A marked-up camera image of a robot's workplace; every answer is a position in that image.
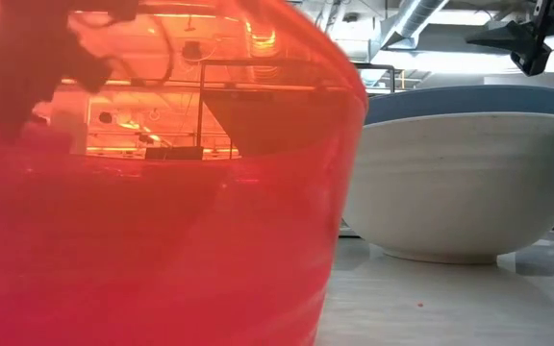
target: blue rim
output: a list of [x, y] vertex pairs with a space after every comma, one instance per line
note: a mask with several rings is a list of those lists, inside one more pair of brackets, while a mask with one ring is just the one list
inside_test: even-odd
[[468, 112], [554, 114], [554, 89], [539, 86], [449, 86], [369, 99], [365, 125], [412, 117]]

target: ceiling duct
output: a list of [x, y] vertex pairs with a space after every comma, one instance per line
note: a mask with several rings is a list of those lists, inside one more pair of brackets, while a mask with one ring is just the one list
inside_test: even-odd
[[449, 0], [403, 0], [399, 12], [382, 22], [381, 49], [415, 49], [418, 35], [433, 13]]

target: floor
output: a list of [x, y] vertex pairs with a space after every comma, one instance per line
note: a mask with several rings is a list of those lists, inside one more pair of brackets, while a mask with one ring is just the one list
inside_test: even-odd
[[554, 233], [496, 266], [392, 259], [340, 239], [316, 344], [554, 345]]

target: bowl rim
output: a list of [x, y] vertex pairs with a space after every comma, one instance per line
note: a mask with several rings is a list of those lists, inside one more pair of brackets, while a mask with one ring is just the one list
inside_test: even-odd
[[449, 114], [432, 114], [432, 115], [421, 115], [421, 116], [413, 116], [413, 117], [375, 122], [375, 123], [364, 125], [363, 129], [370, 129], [370, 128], [375, 128], [375, 127], [380, 127], [380, 126], [390, 125], [395, 123], [401, 123], [401, 122], [438, 120], [438, 119], [446, 119], [446, 118], [469, 118], [469, 117], [476, 117], [476, 118], [536, 117], [536, 118], [554, 119], [554, 114], [525, 112], [525, 111], [475, 111], [475, 112], [461, 112], [461, 113], [449, 113]]

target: white bowl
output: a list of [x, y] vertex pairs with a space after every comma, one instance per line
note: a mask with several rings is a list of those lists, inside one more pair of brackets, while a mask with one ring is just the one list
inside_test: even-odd
[[344, 215], [390, 256], [494, 262], [554, 226], [554, 115], [464, 113], [365, 126]]

